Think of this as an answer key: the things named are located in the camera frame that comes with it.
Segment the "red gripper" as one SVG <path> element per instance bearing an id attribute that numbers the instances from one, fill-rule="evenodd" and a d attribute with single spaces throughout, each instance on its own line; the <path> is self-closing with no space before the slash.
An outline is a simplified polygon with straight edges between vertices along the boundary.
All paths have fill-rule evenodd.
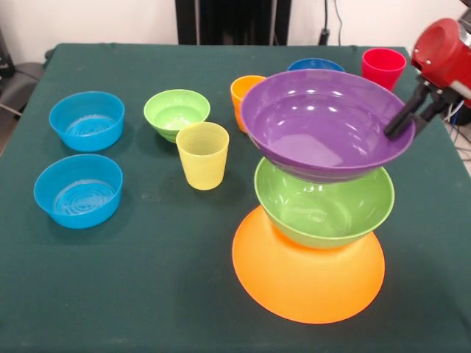
<path id="1" fill-rule="evenodd" d="M 426 80 L 418 81 L 411 98 L 383 129 L 389 140 L 400 137 L 412 118 L 417 137 L 450 105 L 443 93 L 432 93 L 432 102 L 416 113 L 430 93 L 430 83 L 442 90 L 451 88 L 463 99 L 470 98 L 470 34 L 452 18 L 439 19 L 417 39 L 411 64 Z"/>

